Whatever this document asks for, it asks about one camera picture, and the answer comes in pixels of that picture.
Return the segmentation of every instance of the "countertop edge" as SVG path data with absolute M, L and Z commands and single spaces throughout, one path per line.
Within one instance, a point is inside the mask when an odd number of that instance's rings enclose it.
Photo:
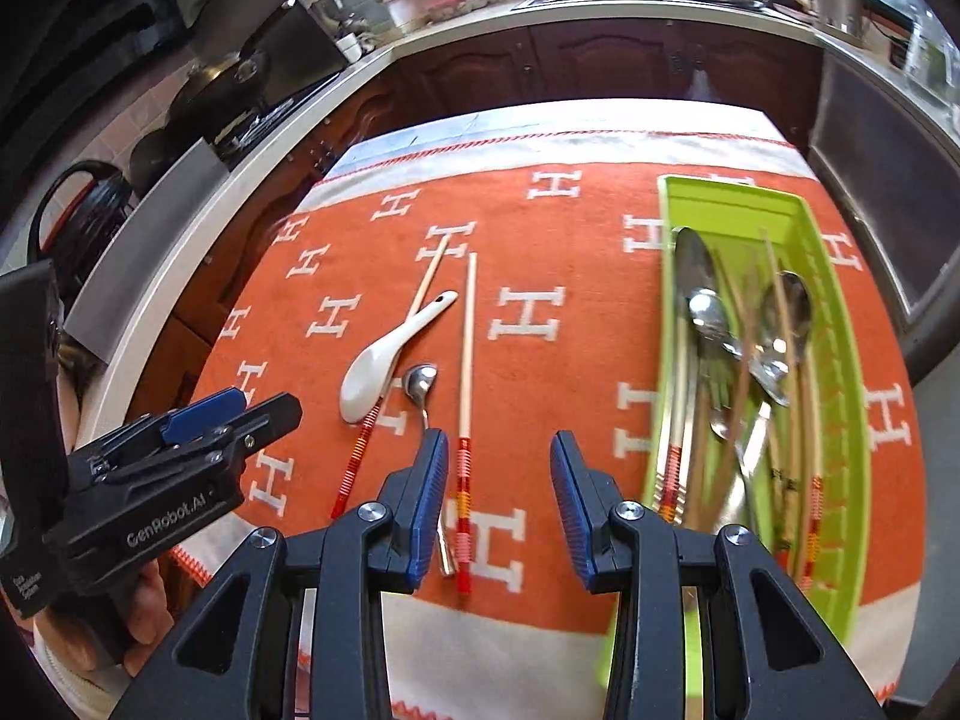
M 140 375 L 176 300 L 247 198 L 291 149 L 340 103 L 398 59 L 489 32 L 564 20 L 606 18 L 699 20 L 775 34 L 808 45 L 832 45 L 808 26 L 776 14 L 750 13 L 696 2 L 565 2 L 520 10 L 516 7 L 517 2 L 493 4 L 449 22 L 429 25 L 364 57 L 319 90 L 313 100 L 286 119 L 224 180 L 152 276 L 117 344 L 112 362 L 86 392 L 78 446 L 123 424 Z M 890 84 L 882 74 L 876 71 L 874 74 Z

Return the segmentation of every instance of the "table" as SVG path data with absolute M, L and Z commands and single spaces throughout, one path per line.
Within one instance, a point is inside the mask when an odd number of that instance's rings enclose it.
M 870 548 L 845 645 L 877 696 L 891 693 L 923 567 L 923 458 L 904 363 L 823 187 L 762 114 L 728 106 L 544 103 L 413 127 L 347 153 L 280 230 L 196 391 L 235 385 L 257 402 L 289 389 L 304 421 L 248 463 L 245 503 L 186 541 L 181 563 L 203 583 L 254 526 L 299 533 L 328 523 L 357 431 L 339 419 L 342 376 L 402 321 L 449 231 L 431 295 L 462 290 L 464 255 L 479 255 L 474 591 L 460 601 L 451 581 L 431 573 L 415 597 L 384 598 L 395 713 L 599 716 L 594 665 L 613 598 L 587 595 L 570 567 L 548 445 L 556 429 L 572 429 L 592 466 L 640 495 L 659 353 L 656 179 L 665 173 L 801 194 L 832 252 L 858 340 L 872 442 Z M 431 422 L 454 436 L 461 315 L 456 306 L 448 314 L 405 350 L 400 370 L 422 360 L 440 367 Z M 352 504 L 376 495 L 418 442 L 416 412 L 395 387 Z M 451 478 L 448 498 L 453 488 Z

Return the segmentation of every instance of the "green plastic tray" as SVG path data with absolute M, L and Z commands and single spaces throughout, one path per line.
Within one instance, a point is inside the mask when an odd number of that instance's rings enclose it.
M 763 232 L 769 236 L 779 261 L 800 274 L 813 304 L 813 329 L 806 355 L 816 367 L 820 390 L 824 456 L 824 516 L 820 531 L 820 555 L 813 572 L 808 597 L 833 634 L 846 642 L 860 600 L 866 567 L 870 523 L 870 448 L 863 400 L 863 376 L 856 350 L 847 305 L 836 273 L 824 248 L 820 230 L 802 197 L 782 191 L 712 181 L 680 175 L 659 180 L 661 215 L 664 219 L 664 247 L 661 297 L 661 367 L 659 368 L 659 410 L 653 435 L 659 437 L 664 409 L 672 391 L 674 343 L 673 242 L 667 231 L 691 227 L 700 233 L 714 257 L 719 257 L 731 279 L 740 283 L 752 262 L 766 272 Z M 721 296 L 736 328 L 733 300 Z M 757 411 L 751 403 L 748 415 Z M 781 444 L 786 446 L 784 410 L 775 409 Z M 707 452 L 707 479 L 718 461 L 720 450 L 712 442 Z M 654 447 L 658 440 L 652 442 Z M 653 498 L 656 475 L 655 453 L 647 466 L 643 501 Z M 770 547 L 773 522 L 770 512 L 770 469 L 764 457 L 755 474 L 755 498 L 760 516 L 760 536 Z M 603 685 L 610 679 L 613 657 L 611 624 L 607 646 L 598 664 Z M 686 683 L 689 695 L 701 695 L 702 665 L 696 613 L 685 616 Z

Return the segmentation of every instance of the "human hand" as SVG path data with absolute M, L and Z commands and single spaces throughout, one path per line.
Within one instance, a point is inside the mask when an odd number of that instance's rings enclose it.
M 94 643 L 78 620 L 45 608 L 35 615 L 34 624 L 47 648 L 71 671 L 82 676 L 83 672 L 97 668 Z M 127 628 L 136 640 L 124 654 L 123 666 L 128 674 L 135 677 L 139 673 L 173 625 L 160 567 L 156 560 L 151 560 L 140 570 L 127 620 Z

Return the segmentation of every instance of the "metal bolt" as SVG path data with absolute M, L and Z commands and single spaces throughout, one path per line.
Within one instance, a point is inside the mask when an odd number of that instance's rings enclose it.
M 360 515 L 360 519 L 366 520 L 366 522 L 377 522 L 378 519 L 387 517 L 387 507 L 377 501 L 371 501 L 361 504 L 360 508 L 357 509 L 357 514 Z
M 250 534 L 250 543 L 254 549 L 266 549 L 277 540 L 277 531 L 273 528 L 257 528 Z
M 742 525 L 731 525 L 728 528 L 724 528 L 723 535 L 727 541 L 738 547 L 750 541 L 750 531 Z
M 614 511 L 620 519 L 635 520 L 643 517 L 643 507 L 637 501 L 620 501 Z

